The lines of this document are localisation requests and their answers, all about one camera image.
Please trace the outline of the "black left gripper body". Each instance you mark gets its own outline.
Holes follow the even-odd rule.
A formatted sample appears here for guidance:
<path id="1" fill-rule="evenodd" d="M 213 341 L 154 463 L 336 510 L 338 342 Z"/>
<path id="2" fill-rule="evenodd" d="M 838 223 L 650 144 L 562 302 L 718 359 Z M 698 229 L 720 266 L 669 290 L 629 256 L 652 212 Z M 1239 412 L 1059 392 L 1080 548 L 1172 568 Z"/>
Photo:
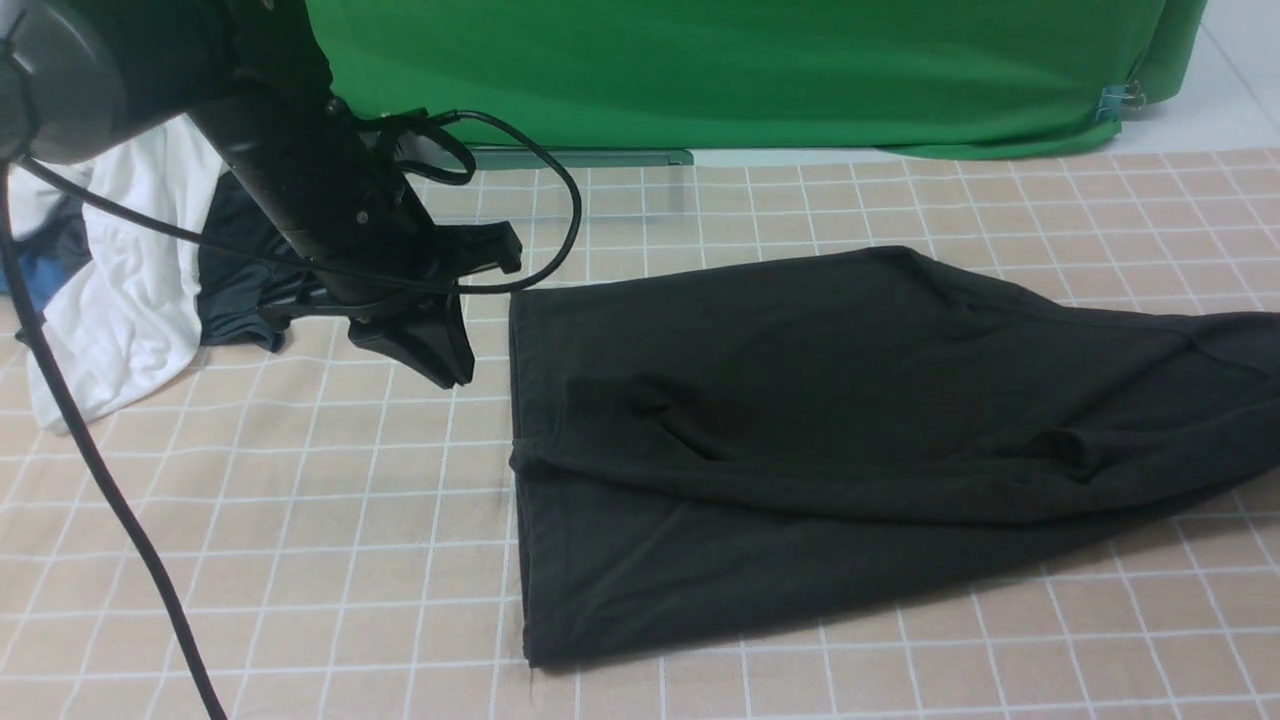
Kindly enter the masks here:
<path id="1" fill-rule="evenodd" d="M 394 181 L 410 176 L 439 184 L 468 184 L 477 172 L 474 152 L 447 131 L 471 111 L 431 115 L 424 109 L 353 119 L 360 138 Z M 365 269 L 362 277 L 389 279 L 392 296 L 370 301 L 353 315 L 349 338 L 361 348 L 394 359 L 442 388 L 474 378 L 475 354 L 465 329 L 462 297 L 502 293 L 498 286 L 467 286 L 466 279 L 522 268 L 524 247 L 508 222 L 440 224 L 416 195 L 396 202 L 399 228 L 394 247 L 381 254 L 390 269 Z"/>

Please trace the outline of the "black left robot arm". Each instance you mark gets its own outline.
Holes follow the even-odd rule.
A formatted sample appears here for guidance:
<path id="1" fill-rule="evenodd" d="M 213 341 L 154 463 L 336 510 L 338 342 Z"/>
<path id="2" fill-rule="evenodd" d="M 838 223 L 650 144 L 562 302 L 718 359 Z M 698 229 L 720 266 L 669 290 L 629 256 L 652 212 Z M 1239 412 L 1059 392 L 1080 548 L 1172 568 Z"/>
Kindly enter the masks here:
<path id="1" fill-rule="evenodd" d="M 475 356 L 460 281 L 521 266 L 507 223 L 435 223 L 408 174 L 467 184 L 474 155 L 424 110 L 358 119 L 302 1 L 5 1 L 3 150 L 76 164 L 188 117 L 312 263 L 260 316 L 344 316 L 349 341 L 448 389 Z"/>

